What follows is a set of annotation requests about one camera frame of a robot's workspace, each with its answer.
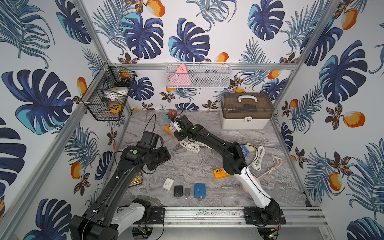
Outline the white charger plug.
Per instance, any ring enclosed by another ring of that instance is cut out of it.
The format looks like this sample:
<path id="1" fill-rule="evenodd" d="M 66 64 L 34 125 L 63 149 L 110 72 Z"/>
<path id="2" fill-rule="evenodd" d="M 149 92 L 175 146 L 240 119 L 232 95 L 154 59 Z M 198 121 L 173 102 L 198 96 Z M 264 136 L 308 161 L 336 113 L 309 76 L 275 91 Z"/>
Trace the white charger plug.
<path id="1" fill-rule="evenodd" d="M 174 184 L 174 180 L 170 178 L 166 178 L 164 184 L 163 184 L 163 189 L 166 191 L 169 191 Z"/>

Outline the black charger plug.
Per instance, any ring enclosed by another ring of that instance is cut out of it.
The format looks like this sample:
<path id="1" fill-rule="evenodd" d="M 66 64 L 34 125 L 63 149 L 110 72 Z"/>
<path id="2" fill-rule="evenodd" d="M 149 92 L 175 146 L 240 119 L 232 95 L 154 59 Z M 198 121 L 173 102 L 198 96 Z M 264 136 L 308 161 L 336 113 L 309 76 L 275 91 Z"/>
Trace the black charger plug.
<path id="1" fill-rule="evenodd" d="M 184 195 L 184 187 L 181 185 L 174 187 L 174 196 L 175 197 L 182 197 Z"/>

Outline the small grey plug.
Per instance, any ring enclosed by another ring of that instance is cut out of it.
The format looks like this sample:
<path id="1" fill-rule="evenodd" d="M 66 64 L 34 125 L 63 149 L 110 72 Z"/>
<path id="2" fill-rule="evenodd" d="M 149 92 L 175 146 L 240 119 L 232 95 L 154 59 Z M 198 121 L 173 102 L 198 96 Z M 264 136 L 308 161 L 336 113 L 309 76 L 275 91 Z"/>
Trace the small grey plug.
<path id="1" fill-rule="evenodd" d="M 186 198 L 191 196 L 191 189 L 190 188 L 185 188 L 184 190 L 184 195 Z"/>

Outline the blue cube adapter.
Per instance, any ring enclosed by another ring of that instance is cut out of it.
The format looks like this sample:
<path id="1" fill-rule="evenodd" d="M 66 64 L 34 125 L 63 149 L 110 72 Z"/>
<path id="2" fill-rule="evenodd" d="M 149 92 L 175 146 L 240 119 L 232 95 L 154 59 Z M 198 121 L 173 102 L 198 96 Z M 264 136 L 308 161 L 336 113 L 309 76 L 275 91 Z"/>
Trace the blue cube adapter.
<path id="1" fill-rule="evenodd" d="M 205 199 L 206 198 L 206 185 L 195 184 L 195 186 L 194 186 L 194 198 L 195 199 Z"/>

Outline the orange power strip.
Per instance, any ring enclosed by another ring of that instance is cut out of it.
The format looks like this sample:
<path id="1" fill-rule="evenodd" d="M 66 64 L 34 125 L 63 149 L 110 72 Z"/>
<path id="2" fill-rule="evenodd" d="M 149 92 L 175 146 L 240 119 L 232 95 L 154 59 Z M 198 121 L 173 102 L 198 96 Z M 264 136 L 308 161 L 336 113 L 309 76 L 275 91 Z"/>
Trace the orange power strip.
<path id="1" fill-rule="evenodd" d="M 223 168 L 214 170 L 214 177 L 216 180 L 224 179 L 230 176 L 231 175 L 228 174 Z"/>
<path id="2" fill-rule="evenodd" d="M 172 136 L 173 138 L 176 138 L 174 136 L 174 133 L 177 131 L 177 129 L 175 128 L 174 125 L 166 125 L 165 126 L 165 131 L 167 134 L 169 134 L 170 136 Z"/>

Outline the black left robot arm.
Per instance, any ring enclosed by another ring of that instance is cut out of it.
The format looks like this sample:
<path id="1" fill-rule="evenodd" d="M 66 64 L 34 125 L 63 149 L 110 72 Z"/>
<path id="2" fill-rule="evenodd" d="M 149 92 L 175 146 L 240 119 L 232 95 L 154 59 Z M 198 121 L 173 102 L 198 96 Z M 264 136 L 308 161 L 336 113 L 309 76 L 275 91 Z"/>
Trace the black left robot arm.
<path id="1" fill-rule="evenodd" d="M 117 240 L 119 234 L 133 223 L 141 220 L 146 207 L 134 203 L 128 213 L 117 220 L 115 217 L 118 204 L 129 185 L 139 174 L 144 165 L 149 169 L 170 160 L 172 157 L 166 147 L 152 149 L 150 145 L 138 143 L 128 146 L 121 155 L 117 170 L 99 194 L 93 205 L 82 216 L 73 216 L 69 228 L 74 240 Z"/>

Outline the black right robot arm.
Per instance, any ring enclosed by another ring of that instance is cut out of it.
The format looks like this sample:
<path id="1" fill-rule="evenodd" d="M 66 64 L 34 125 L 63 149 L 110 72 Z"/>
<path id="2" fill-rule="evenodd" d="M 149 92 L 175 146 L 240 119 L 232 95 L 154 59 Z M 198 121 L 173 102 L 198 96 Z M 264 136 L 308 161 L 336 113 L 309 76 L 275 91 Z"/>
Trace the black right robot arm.
<path id="1" fill-rule="evenodd" d="M 229 175 L 234 176 L 254 200 L 257 218 L 260 219 L 262 225 L 286 223 L 280 205 L 263 190 L 256 178 L 250 173 L 239 143 L 228 142 L 211 134 L 202 125 L 194 125 L 187 116 L 173 118 L 172 124 L 176 128 L 174 137 L 179 141 L 188 139 L 202 143 L 222 156 L 224 170 Z"/>

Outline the brown cube adapter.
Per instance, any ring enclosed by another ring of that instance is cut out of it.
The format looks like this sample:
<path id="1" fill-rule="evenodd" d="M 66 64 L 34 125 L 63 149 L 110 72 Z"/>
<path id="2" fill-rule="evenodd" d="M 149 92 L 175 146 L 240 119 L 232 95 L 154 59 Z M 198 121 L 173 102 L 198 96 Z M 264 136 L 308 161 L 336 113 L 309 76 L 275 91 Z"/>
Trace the brown cube adapter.
<path id="1" fill-rule="evenodd" d="M 169 110 L 168 113 L 167 113 L 167 118 L 169 120 L 172 120 L 173 118 L 176 118 L 178 115 L 178 112 L 175 111 L 175 110 Z"/>

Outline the teal power strip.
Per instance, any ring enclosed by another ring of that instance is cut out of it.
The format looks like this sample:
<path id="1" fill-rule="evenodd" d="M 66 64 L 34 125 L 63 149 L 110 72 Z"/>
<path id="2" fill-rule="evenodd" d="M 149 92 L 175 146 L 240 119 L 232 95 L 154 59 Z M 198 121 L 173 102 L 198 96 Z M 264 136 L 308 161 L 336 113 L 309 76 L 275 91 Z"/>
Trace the teal power strip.
<path id="1" fill-rule="evenodd" d="M 168 118 L 168 114 L 164 114 L 163 116 L 163 120 L 165 121 L 165 123 L 169 124 L 171 122 L 171 120 Z"/>

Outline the pink triangle object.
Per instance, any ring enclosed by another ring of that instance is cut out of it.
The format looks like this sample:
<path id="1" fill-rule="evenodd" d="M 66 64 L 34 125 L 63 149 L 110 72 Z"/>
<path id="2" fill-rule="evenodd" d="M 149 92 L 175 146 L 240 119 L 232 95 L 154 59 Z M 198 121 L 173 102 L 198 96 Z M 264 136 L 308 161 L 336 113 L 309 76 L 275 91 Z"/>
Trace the pink triangle object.
<path id="1" fill-rule="evenodd" d="M 187 66 L 181 64 L 174 74 L 169 75 L 170 87 L 188 87 L 191 86 L 191 80 L 187 71 Z"/>

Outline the white brown storage box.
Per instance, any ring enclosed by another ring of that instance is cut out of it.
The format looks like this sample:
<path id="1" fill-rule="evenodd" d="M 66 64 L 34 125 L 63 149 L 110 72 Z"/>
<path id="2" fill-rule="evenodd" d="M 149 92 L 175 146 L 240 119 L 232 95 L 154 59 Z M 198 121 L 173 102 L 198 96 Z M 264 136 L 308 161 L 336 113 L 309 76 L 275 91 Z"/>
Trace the white brown storage box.
<path id="1" fill-rule="evenodd" d="M 226 93 L 221 101 L 221 126 L 224 130 L 261 130 L 275 111 L 264 93 Z"/>

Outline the yellow tape measure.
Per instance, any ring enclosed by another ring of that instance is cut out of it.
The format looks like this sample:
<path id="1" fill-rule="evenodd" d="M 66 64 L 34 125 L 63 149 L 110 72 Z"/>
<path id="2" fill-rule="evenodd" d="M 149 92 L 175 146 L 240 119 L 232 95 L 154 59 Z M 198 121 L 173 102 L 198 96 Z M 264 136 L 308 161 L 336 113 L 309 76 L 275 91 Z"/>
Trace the yellow tape measure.
<path id="1" fill-rule="evenodd" d="M 123 109 L 123 103 L 111 104 L 109 109 L 112 114 L 119 114 Z"/>

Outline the blue dotted work glove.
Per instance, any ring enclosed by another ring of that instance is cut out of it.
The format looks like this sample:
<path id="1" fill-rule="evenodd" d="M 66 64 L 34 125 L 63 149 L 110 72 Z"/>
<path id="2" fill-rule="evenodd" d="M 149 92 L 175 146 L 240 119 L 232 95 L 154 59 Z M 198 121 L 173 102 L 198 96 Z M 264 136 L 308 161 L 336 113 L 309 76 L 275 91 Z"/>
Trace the blue dotted work glove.
<path id="1" fill-rule="evenodd" d="M 242 149 L 242 152 L 245 158 L 247 158 L 251 154 L 251 152 L 254 152 L 257 150 L 251 143 L 240 144 L 240 147 Z"/>

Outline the white item in basket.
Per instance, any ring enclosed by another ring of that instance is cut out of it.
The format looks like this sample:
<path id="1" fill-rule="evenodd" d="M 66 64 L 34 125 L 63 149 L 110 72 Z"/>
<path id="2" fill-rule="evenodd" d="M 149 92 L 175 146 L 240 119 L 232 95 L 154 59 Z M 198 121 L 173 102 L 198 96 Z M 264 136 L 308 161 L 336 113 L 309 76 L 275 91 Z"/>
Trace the white item in basket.
<path id="1" fill-rule="evenodd" d="M 129 89 L 127 87 L 116 87 L 103 90 L 104 97 L 110 100 L 124 98 L 128 93 Z"/>

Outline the clear wall shelf basket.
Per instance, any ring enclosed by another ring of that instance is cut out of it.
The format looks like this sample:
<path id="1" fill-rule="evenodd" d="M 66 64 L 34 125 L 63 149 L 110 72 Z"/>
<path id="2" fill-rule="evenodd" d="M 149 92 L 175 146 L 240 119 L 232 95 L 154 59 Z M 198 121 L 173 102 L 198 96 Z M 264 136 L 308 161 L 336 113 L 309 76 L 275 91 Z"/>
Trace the clear wall shelf basket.
<path id="1" fill-rule="evenodd" d="M 191 86 L 170 87 L 169 75 L 174 74 L 181 64 L 187 66 Z M 165 72 L 170 88 L 224 88 L 229 86 L 233 76 L 232 66 L 227 63 L 167 63 Z"/>

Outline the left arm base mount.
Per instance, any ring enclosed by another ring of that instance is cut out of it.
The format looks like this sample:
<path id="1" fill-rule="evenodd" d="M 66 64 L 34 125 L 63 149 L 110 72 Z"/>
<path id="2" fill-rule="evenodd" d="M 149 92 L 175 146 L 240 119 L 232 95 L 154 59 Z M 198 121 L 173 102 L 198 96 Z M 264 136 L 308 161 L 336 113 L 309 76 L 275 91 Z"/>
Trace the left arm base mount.
<path id="1" fill-rule="evenodd" d="M 146 208 L 143 217 L 135 221 L 133 225 L 162 225 L 164 223 L 166 209 L 163 207 Z"/>

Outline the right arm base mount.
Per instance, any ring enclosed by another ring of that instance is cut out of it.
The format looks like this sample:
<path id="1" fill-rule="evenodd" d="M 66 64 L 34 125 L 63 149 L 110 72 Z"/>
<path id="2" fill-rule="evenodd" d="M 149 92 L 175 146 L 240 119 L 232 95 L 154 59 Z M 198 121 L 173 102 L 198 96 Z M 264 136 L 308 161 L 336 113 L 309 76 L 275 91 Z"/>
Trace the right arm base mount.
<path id="1" fill-rule="evenodd" d="M 245 207 L 244 217 L 247 225 L 264 227 L 267 225 L 287 224 L 283 210 L 280 208 L 270 210 L 258 207 Z"/>

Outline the aluminium front rail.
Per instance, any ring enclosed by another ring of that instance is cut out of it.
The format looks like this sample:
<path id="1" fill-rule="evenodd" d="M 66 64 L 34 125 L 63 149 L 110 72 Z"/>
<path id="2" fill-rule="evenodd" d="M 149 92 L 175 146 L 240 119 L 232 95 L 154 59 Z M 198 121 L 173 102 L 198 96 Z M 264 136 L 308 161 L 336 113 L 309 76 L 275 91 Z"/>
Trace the aluminium front rail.
<path id="1" fill-rule="evenodd" d="M 117 209 L 115 217 L 120 220 L 128 213 L 128 207 Z M 165 207 L 166 227 L 256 227 L 247 225 L 245 207 Z M 282 227 L 327 227 L 328 223 L 321 208 L 281 207 L 287 224 Z"/>

